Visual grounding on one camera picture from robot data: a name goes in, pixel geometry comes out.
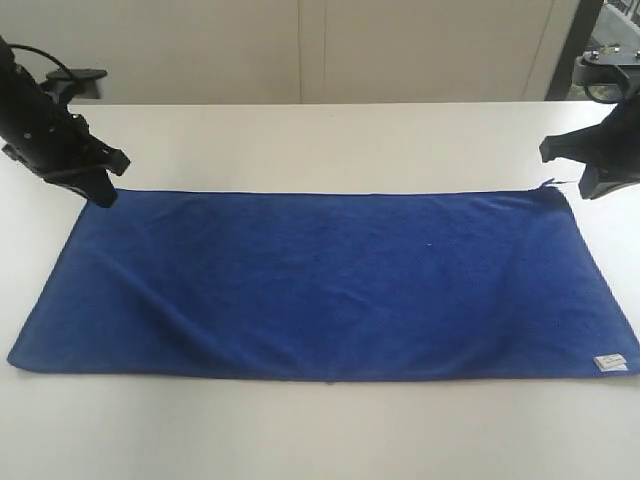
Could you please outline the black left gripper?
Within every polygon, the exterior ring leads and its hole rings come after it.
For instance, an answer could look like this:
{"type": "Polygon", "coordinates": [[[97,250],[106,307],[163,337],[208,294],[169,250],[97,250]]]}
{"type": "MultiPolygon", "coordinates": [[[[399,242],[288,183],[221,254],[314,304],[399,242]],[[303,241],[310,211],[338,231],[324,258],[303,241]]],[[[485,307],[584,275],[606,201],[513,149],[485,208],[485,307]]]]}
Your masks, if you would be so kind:
{"type": "Polygon", "coordinates": [[[17,50],[36,53],[69,76],[72,70],[41,49],[1,42],[3,152],[49,184],[110,208],[118,194],[105,170],[122,176],[131,160],[122,150],[94,137],[84,117],[69,111],[69,104],[55,103],[40,87],[43,81],[36,81],[18,63],[17,50]]]}

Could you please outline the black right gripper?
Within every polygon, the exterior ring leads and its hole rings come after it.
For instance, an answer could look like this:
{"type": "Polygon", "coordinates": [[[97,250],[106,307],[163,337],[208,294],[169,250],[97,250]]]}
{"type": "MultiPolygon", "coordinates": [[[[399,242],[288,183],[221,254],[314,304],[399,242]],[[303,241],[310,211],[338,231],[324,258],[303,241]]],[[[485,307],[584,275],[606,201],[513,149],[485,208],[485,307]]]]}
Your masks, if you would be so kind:
{"type": "Polygon", "coordinates": [[[543,163],[564,158],[587,164],[579,180],[584,200],[596,200],[639,184],[639,92],[620,102],[601,122],[561,135],[548,135],[539,145],[543,163]]]}

